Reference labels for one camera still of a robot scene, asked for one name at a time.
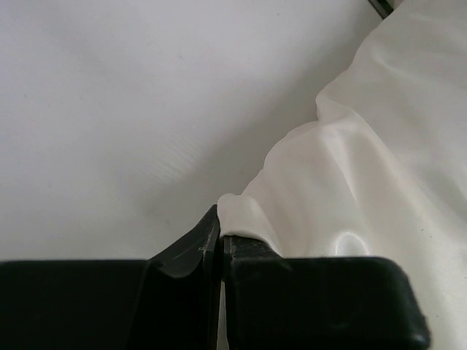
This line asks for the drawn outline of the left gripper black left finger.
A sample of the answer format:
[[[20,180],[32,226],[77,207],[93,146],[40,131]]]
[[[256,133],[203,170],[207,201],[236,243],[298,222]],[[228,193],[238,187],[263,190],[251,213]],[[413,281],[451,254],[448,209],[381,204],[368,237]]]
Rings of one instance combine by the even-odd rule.
[[[3,349],[214,349],[220,224],[212,207],[147,260],[1,263]]]

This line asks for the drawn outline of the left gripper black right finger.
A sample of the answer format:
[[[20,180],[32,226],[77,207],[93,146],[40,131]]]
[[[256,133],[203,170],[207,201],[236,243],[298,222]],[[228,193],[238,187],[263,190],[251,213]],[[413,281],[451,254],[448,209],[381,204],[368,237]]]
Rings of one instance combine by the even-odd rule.
[[[381,257],[283,258],[223,239],[231,349],[427,349],[431,332],[404,271]]]

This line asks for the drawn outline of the cream pillowcase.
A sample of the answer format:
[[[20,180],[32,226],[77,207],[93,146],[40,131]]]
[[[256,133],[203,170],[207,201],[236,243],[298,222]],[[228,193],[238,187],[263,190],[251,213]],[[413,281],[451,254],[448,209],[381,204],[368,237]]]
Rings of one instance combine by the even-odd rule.
[[[408,274],[434,349],[466,347],[466,3],[404,1],[240,195],[223,236],[283,257],[375,255]]]

